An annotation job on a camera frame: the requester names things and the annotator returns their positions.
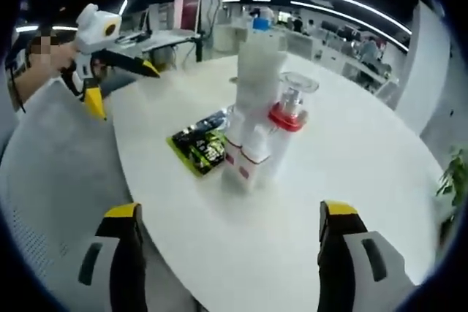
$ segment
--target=hand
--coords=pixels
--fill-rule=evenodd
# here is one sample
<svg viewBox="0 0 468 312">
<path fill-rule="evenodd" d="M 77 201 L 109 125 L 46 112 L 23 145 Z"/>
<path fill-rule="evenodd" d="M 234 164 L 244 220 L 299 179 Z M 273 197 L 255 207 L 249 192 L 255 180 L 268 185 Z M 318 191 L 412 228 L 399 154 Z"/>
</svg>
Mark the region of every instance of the hand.
<svg viewBox="0 0 468 312">
<path fill-rule="evenodd" d="M 62 45 L 51 45 L 50 53 L 31 54 L 29 60 L 32 66 L 46 66 L 52 74 L 70 67 L 76 54 L 74 44 L 69 42 Z"/>
</svg>

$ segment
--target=office desk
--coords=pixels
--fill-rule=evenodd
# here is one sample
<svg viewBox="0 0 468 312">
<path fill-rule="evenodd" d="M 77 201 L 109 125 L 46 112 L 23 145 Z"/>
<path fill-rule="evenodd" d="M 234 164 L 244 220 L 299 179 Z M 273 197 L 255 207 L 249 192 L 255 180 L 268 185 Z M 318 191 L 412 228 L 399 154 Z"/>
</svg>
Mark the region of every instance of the office desk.
<svg viewBox="0 0 468 312">
<path fill-rule="evenodd" d="M 125 178 L 165 261 L 209 311 L 316 311 L 319 203 L 336 199 L 356 206 L 420 283 L 434 261 L 438 163 L 356 84 L 291 55 L 284 70 L 313 77 L 320 88 L 276 186 L 253 194 L 235 194 L 221 169 L 195 178 L 165 141 L 234 102 L 236 56 L 142 79 L 111 96 Z"/>
<path fill-rule="evenodd" d="M 171 45 L 178 45 L 186 42 L 194 42 L 199 39 L 200 35 L 191 31 L 174 31 L 164 30 L 158 31 L 151 38 L 139 43 L 142 52 L 147 53 L 151 50 L 161 49 Z"/>
<path fill-rule="evenodd" d="M 231 24 L 217 25 L 214 28 L 214 49 L 220 53 L 237 53 L 239 51 L 239 42 L 245 40 L 247 30 Z M 285 50 L 289 53 L 313 61 L 339 75 L 347 77 L 347 71 L 349 71 L 348 65 L 350 65 L 356 72 L 362 71 L 366 73 L 380 85 L 388 81 L 385 77 L 371 71 L 366 65 L 359 62 L 358 59 L 349 57 L 332 47 L 324 45 L 322 41 L 325 37 L 306 36 L 283 26 L 274 26 L 271 30 L 272 32 L 284 35 L 285 42 L 287 43 Z M 239 39 L 239 32 L 242 33 L 241 39 Z M 322 57 L 320 60 L 316 60 L 315 56 L 319 51 L 322 52 Z"/>
</svg>

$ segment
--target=green leaves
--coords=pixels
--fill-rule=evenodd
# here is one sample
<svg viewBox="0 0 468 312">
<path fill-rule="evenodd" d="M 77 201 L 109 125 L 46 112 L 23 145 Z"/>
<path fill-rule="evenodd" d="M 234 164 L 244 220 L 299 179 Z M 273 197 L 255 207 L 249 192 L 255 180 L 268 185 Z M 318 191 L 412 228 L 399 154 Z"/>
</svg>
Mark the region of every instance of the green leaves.
<svg viewBox="0 0 468 312">
<path fill-rule="evenodd" d="M 454 194 L 453 206 L 460 205 L 467 195 L 468 166 L 464 160 L 464 150 L 455 151 L 453 158 L 442 175 L 442 185 L 437 190 L 436 195 Z"/>
</svg>

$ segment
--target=gray fabric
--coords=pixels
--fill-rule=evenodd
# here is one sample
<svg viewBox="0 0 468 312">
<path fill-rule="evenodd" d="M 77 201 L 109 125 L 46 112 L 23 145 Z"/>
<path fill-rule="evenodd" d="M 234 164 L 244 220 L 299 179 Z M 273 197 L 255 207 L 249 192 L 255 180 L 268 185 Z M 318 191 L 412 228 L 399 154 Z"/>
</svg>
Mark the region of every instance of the gray fabric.
<svg viewBox="0 0 468 312">
<path fill-rule="evenodd" d="M 0 66 L 0 160 L 4 148 L 7 146 L 8 139 L 13 133 L 18 120 L 15 117 L 10 93 L 7 85 L 7 75 L 5 65 L 2 62 Z"/>
<path fill-rule="evenodd" d="M 54 263 L 81 238 L 94 236 L 112 206 L 129 201 L 112 141 L 112 123 L 91 116 L 53 83 L 28 108 L 4 152 L 1 211 L 46 286 Z"/>
</svg>

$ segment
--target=clear plastic container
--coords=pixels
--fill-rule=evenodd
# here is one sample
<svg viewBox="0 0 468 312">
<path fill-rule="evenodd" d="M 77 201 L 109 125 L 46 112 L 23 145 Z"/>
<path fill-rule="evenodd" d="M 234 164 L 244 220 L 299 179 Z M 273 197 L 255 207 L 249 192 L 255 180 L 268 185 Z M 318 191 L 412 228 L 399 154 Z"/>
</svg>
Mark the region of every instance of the clear plastic container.
<svg viewBox="0 0 468 312">
<path fill-rule="evenodd" d="M 241 141 L 244 120 L 244 115 L 236 109 L 233 109 L 227 118 L 228 126 L 224 133 L 226 137 L 226 144 L 224 146 L 226 160 L 224 171 L 227 173 L 236 172 L 235 166 L 242 146 Z"/>
<path fill-rule="evenodd" d="M 278 99 L 279 73 L 286 54 L 278 51 L 279 38 L 269 32 L 251 33 L 238 55 L 235 108 L 244 114 L 268 112 Z"/>
<path fill-rule="evenodd" d="M 307 122 L 309 113 L 303 107 L 304 97 L 319 88 L 317 82 L 295 72 L 283 74 L 282 81 L 284 91 L 281 99 L 268 114 L 271 148 L 268 177 L 271 178 L 279 171 L 294 136 Z"/>
</svg>

